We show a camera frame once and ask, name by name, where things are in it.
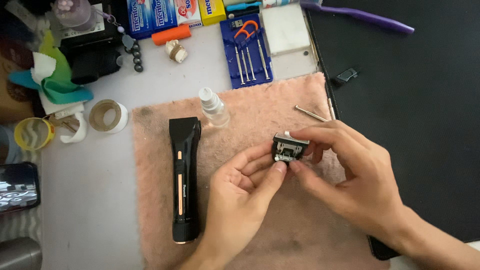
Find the phone screen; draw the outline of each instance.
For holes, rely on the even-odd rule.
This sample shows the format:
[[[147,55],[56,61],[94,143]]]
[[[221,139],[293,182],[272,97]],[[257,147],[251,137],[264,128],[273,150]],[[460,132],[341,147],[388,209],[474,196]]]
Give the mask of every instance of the phone screen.
[[[0,214],[37,206],[39,191],[35,164],[0,165]]]

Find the black mat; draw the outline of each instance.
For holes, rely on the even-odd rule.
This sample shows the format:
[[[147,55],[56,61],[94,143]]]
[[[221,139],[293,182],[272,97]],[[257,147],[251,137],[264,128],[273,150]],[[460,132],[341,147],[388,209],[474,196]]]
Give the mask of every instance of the black mat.
[[[478,0],[325,0],[416,28],[383,30],[307,12],[337,115],[390,151],[404,204],[464,241],[480,240],[480,5]],[[373,240],[379,259],[396,254]]]

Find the white desk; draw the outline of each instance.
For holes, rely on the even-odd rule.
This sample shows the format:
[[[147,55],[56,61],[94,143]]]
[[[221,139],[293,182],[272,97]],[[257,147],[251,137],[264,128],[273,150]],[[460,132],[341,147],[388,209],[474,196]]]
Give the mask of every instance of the white desk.
[[[140,41],[144,71],[122,67],[88,85],[95,98],[85,104],[85,118],[106,98],[131,112],[195,97],[203,86],[229,90],[219,25],[193,29],[192,35],[181,41],[189,54],[182,64],[170,60],[164,46]],[[42,163],[43,269],[143,269],[131,116],[117,134],[89,127],[87,138],[75,144],[63,144],[57,136],[43,150]],[[395,259],[392,269],[403,265]]]

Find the keychain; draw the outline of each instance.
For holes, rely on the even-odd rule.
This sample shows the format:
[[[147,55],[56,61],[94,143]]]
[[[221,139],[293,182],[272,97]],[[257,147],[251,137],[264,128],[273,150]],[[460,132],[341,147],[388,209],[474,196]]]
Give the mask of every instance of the keychain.
[[[133,68],[135,69],[135,71],[142,72],[144,70],[144,67],[142,66],[142,59],[140,59],[142,53],[140,52],[140,46],[138,45],[138,41],[125,33],[125,28],[123,28],[123,26],[117,23],[117,20],[113,15],[102,12],[96,8],[95,10],[98,14],[102,15],[102,17],[107,19],[107,22],[115,25],[119,33],[123,34],[121,41],[125,46],[125,52],[131,53],[133,55],[133,63],[135,64]]]

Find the mentos pack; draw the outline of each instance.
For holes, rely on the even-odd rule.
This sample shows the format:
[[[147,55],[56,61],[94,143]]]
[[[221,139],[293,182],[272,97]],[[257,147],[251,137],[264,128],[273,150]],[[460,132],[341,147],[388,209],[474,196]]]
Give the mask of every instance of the mentos pack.
[[[154,32],[177,26],[177,16],[173,0],[151,0]]]
[[[150,0],[127,0],[130,16],[130,35],[136,39],[153,34]]]
[[[197,0],[173,0],[178,25],[202,26],[202,18]]]

